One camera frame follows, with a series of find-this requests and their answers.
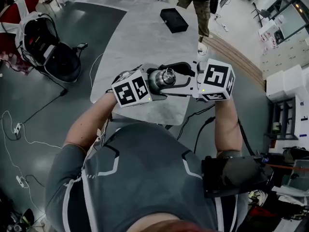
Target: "gray t-shirt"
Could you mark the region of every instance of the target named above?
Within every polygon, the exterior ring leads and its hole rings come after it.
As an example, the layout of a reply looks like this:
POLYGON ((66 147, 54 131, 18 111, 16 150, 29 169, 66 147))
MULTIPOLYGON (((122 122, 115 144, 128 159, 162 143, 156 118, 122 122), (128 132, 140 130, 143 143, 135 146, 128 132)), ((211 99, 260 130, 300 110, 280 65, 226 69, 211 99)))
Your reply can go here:
MULTIPOLYGON (((67 184, 80 177, 84 159, 78 146, 66 145, 50 171, 45 210, 59 232, 64 231, 67 184)), ((162 212, 217 229, 214 201, 204 198, 200 159, 163 127, 136 123, 121 128, 85 162, 85 170, 98 231, 125 232, 138 219, 162 212)), ((239 195, 238 226, 247 204, 248 195, 239 195)), ((72 186, 67 213, 71 231, 90 230, 82 181, 72 186)))

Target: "forearm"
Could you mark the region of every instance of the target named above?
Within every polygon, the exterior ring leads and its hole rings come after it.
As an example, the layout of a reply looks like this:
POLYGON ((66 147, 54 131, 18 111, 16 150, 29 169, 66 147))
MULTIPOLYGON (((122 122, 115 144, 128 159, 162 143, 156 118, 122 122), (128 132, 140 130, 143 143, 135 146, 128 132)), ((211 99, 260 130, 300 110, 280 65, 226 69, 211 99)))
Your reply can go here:
POLYGON ((88 150, 97 138, 97 130, 103 127, 116 104, 113 93, 102 96, 71 126, 64 144, 79 145, 88 150))
POLYGON ((215 103, 215 144, 218 153, 227 150, 241 151, 242 137, 234 100, 215 103))

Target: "black box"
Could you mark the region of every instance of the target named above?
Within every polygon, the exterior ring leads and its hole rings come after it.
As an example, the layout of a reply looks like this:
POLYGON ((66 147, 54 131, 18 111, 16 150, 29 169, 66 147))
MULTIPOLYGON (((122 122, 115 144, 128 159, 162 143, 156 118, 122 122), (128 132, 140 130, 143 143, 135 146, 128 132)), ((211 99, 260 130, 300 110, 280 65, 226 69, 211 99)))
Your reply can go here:
POLYGON ((161 10, 160 16, 172 33, 187 31, 189 25, 175 8, 161 10))

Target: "gray floor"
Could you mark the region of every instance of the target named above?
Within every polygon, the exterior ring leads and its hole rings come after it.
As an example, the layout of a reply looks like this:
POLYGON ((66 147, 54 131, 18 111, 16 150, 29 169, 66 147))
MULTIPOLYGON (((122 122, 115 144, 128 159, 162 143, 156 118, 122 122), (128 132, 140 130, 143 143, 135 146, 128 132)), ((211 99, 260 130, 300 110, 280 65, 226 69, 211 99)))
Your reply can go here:
MULTIPOLYGON (((88 43, 88 48, 82 53, 81 62, 83 72, 79 80, 66 87, 69 92, 60 97, 44 110, 39 112, 26 123, 27 138, 29 141, 47 142, 53 145, 62 145, 66 133, 71 124, 90 105, 89 100, 91 86, 89 70, 95 58, 106 48, 108 41, 125 12, 106 8, 93 4, 74 3, 67 5, 58 13, 57 30, 63 42, 75 46, 80 42, 88 43)), ((94 79, 98 63, 92 71, 94 79)), ((56 97, 61 88, 36 71, 29 76, 24 76, 7 68, 0 70, 3 78, 0 79, 0 111, 9 110, 13 117, 13 127, 17 122, 23 122, 33 112, 41 108, 52 98, 56 97)), ((242 72, 235 70, 237 81, 233 90, 233 96, 238 115, 247 133, 248 140, 254 150, 263 151, 263 133, 267 128, 267 99, 265 93, 242 72)), ((190 115, 199 111, 211 103, 196 103, 191 100, 187 110, 190 115)), ((204 121, 214 115, 214 109, 194 116, 184 129, 180 142, 189 149, 194 148, 197 132, 204 121)), ((115 117, 109 124, 107 136, 112 135, 116 128, 132 122, 130 119, 115 117)), ((10 118, 4 117, 5 131, 10 134, 10 118)), ((173 127, 170 131, 178 135, 180 127, 173 127)), ((46 145, 26 143, 22 137, 19 141, 6 145, 11 153, 13 162, 18 165, 23 175, 33 174, 43 184, 46 183, 53 158, 60 151, 58 148, 46 145)), ((17 168, 10 163, 9 156, 4 147, 3 133, 0 133, 0 188, 14 201, 17 211, 24 212, 31 208, 38 218, 41 213, 31 204, 28 189, 22 189, 16 181, 19 175, 17 168)), ((202 132, 197 154, 204 158, 206 155, 215 155, 214 147, 214 123, 208 125, 202 132)), ((32 178, 29 179, 33 201, 43 209, 44 188, 39 186, 32 178)))

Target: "marble table top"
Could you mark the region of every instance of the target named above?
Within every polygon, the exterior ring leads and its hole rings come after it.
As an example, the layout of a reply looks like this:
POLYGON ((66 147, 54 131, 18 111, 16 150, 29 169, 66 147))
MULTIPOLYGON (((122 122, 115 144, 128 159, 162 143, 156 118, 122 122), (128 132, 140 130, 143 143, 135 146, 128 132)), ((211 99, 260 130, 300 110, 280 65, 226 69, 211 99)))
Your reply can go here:
MULTIPOLYGON (((164 2, 133 6, 119 23, 103 54, 93 83, 90 100, 95 103, 121 72, 143 63, 158 66, 197 58, 198 25, 195 13, 164 2), (160 13, 176 8, 188 23, 186 32, 171 33, 160 13)), ((189 97, 168 96, 164 101, 120 108, 114 113, 132 119, 165 125, 180 125, 189 97)))

